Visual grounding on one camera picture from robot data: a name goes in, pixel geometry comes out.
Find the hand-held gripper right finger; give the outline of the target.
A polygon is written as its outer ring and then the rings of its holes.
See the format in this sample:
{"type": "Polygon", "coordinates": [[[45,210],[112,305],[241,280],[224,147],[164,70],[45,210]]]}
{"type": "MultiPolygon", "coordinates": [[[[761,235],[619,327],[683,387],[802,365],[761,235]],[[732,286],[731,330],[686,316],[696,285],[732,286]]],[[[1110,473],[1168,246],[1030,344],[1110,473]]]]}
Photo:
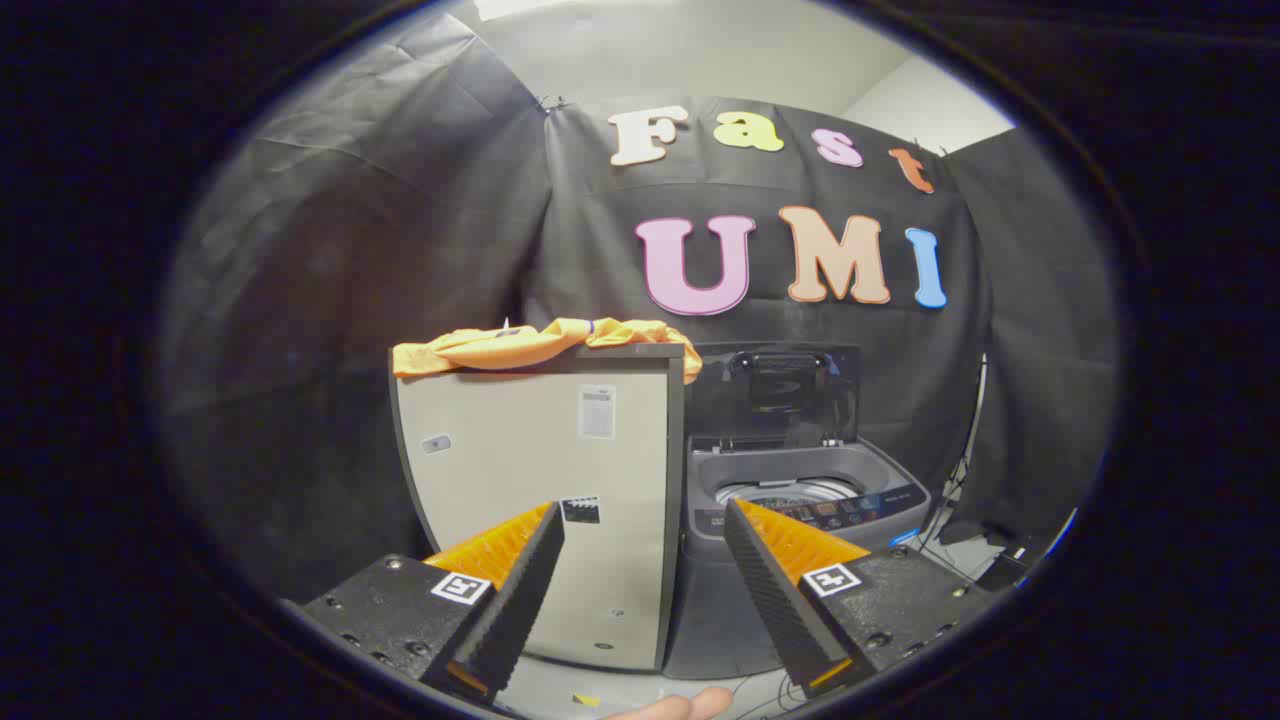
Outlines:
{"type": "Polygon", "coordinates": [[[909,546],[869,551],[740,498],[723,537],[790,680],[814,700],[923,655],[1001,594],[909,546]]]}

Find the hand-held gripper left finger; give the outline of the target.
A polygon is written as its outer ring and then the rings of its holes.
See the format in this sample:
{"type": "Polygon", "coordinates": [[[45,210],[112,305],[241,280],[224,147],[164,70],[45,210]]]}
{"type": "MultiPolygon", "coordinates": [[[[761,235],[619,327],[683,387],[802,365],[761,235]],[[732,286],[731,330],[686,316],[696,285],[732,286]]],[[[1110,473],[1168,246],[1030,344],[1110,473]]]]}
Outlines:
{"type": "Polygon", "coordinates": [[[552,501],[428,559],[388,553],[284,606],[370,667],[489,706],[509,684],[563,544],[552,501]]]}

